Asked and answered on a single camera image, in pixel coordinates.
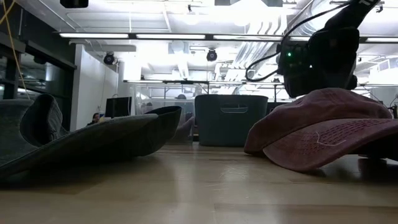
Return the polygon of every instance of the computer monitor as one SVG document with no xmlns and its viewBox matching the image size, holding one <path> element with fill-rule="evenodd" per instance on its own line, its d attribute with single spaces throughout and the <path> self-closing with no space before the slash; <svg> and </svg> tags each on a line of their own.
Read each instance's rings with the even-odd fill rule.
<svg viewBox="0 0 398 224">
<path fill-rule="evenodd" d="M 106 100 L 105 117 L 130 116 L 132 97 L 110 98 Z"/>
</svg>

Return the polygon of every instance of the wooden table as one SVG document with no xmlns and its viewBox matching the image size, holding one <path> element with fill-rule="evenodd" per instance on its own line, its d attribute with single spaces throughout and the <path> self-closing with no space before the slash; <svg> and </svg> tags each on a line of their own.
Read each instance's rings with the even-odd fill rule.
<svg viewBox="0 0 398 224">
<path fill-rule="evenodd" d="M 398 223 L 398 163 L 345 156 L 300 174 L 238 148 L 165 146 L 4 180 L 0 223 Z"/>
</svg>

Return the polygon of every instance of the ceiling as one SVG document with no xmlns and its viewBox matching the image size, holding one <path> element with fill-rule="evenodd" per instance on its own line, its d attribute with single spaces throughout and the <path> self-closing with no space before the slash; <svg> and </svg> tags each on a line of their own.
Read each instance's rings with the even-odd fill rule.
<svg viewBox="0 0 398 224">
<path fill-rule="evenodd" d="M 395 16 L 398 13 L 398 1 L 384 1 L 385 6 L 381 13 L 376 13 L 375 9 L 369 13 L 359 28 L 361 35 L 395 37 L 398 34 L 398 17 Z M 286 0 L 282 9 L 267 7 L 260 0 L 240 0 L 231 6 L 215 6 L 215 0 L 90 0 L 90 6 L 86 9 L 65 9 L 58 0 L 17 0 L 17 2 L 60 32 L 281 34 L 291 19 L 311 1 Z M 329 2 L 329 0 L 314 0 L 299 21 L 308 16 L 307 12 L 318 13 L 335 7 Z M 191 5 L 191 12 L 188 10 L 188 4 Z M 309 25 L 320 29 L 327 19 L 328 16 L 323 16 Z M 143 73 L 171 73 L 172 70 L 179 69 L 179 58 L 170 52 L 170 43 L 171 41 L 166 40 L 95 40 L 82 44 L 85 44 L 86 50 L 99 59 L 105 51 L 108 51 L 104 50 L 106 46 L 135 45 L 136 52 L 117 52 L 116 55 L 121 58 L 126 55 L 136 55 L 142 61 Z M 250 48 L 246 48 L 246 51 L 242 42 L 185 41 L 185 43 L 188 48 L 191 46 L 214 48 L 218 54 L 216 62 L 207 62 L 206 51 L 195 52 L 193 55 L 189 49 L 186 49 L 190 52 L 186 56 L 189 70 L 214 71 L 217 63 L 225 61 L 234 61 L 234 65 L 239 61 L 239 67 L 247 66 L 271 48 L 271 44 L 265 43 L 250 43 Z M 360 56 L 371 61 L 380 56 L 398 55 L 398 45 L 363 44 L 358 52 Z"/>
</svg>

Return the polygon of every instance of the black cable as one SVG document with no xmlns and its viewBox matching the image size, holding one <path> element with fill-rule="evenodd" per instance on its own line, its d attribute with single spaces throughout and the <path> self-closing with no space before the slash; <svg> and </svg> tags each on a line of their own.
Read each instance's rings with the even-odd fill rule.
<svg viewBox="0 0 398 224">
<path fill-rule="evenodd" d="M 323 15 L 325 15 L 325 14 L 327 14 L 327 13 L 329 13 L 329 12 L 332 12 L 332 11 L 334 11 L 334 10 L 340 9 L 340 8 L 342 8 L 342 7 L 346 7 L 346 6 L 348 6 L 349 4 L 351 4 L 351 3 L 350 3 L 350 2 L 346 2 L 346 3 L 344 3 L 344 4 L 341 4 L 341 5 L 337 6 L 337 7 L 334 7 L 333 9 L 329 9 L 329 10 L 320 12 L 320 13 L 314 15 L 314 16 L 311 16 L 311 17 L 309 17 L 309 18 L 304 19 L 303 21 L 301 21 L 301 22 L 299 22 L 298 24 L 296 24 L 295 26 L 293 26 L 293 28 L 291 28 L 291 29 L 284 35 L 284 37 L 282 38 L 280 44 L 282 45 L 282 44 L 286 41 L 286 39 L 288 38 L 288 36 L 289 36 L 295 29 L 297 29 L 299 26 L 301 26 L 302 24 L 304 24 L 304 23 L 306 23 L 306 22 L 308 22 L 308 21 L 311 21 L 311 20 L 313 20 L 313 19 L 316 19 L 316 18 L 318 18 L 318 17 L 320 17 L 320 16 L 323 16 Z M 253 62 L 252 64 L 250 64 L 250 65 L 248 66 L 248 68 L 246 69 L 246 74 L 245 74 L 246 79 L 247 79 L 248 81 L 250 81 L 250 82 L 260 82 L 260 81 L 265 80 L 266 78 L 269 78 L 271 75 L 277 73 L 278 70 L 275 70 L 275 71 L 273 71 L 272 73 L 270 73 L 270 74 L 268 74 L 268 75 L 266 75 L 265 77 L 262 77 L 262 78 L 258 78 L 258 79 L 249 78 L 249 70 L 251 69 L 251 67 L 257 65 L 258 63 L 260 63 L 260 62 L 262 62 L 262 61 L 264 61 L 264 60 L 267 60 L 267 59 L 270 59 L 270 58 L 272 58 L 272 57 L 275 57 L 275 56 L 276 56 L 277 54 L 279 54 L 279 53 L 280 53 L 280 49 L 277 50 L 276 53 L 274 53 L 274 54 L 272 54 L 272 55 L 270 55 L 270 56 L 266 56 L 266 57 L 264 57 L 264 58 L 260 58 L 259 60 L 256 60 L 255 62 Z"/>
</svg>

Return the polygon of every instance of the cap brim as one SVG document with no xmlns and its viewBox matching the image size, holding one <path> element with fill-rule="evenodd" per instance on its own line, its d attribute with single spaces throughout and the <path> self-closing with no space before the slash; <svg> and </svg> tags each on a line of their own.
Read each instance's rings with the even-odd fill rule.
<svg viewBox="0 0 398 224">
<path fill-rule="evenodd" d="M 95 158 L 97 149 L 104 146 L 107 147 L 108 152 L 112 152 L 108 155 L 131 156 L 134 154 L 131 151 L 136 148 L 134 140 L 139 137 L 140 141 L 143 141 L 142 139 L 150 134 L 147 133 L 147 130 L 150 130 L 148 126 L 156 125 L 157 118 L 156 114 L 145 114 L 116 118 L 85 127 L 5 163 L 0 167 L 0 178 L 47 163 L 69 160 L 72 165 L 75 160 L 71 158 L 78 159 L 94 149 L 95 152 L 90 156 Z M 125 140 L 128 140 L 130 144 L 123 148 L 112 147 L 115 142 L 126 142 Z"/>
<path fill-rule="evenodd" d="M 389 143 L 398 141 L 398 120 L 334 119 L 290 133 L 266 146 L 263 152 L 282 167 L 305 172 L 324 166 L 343 155 L 358 152 L 366 146 L 375 146 L 373 143 L 382 139 L 387 139 Z M 386 142 L 377 149 L 366 150 L 381 151 L 383 145 Z"/>
</svg>

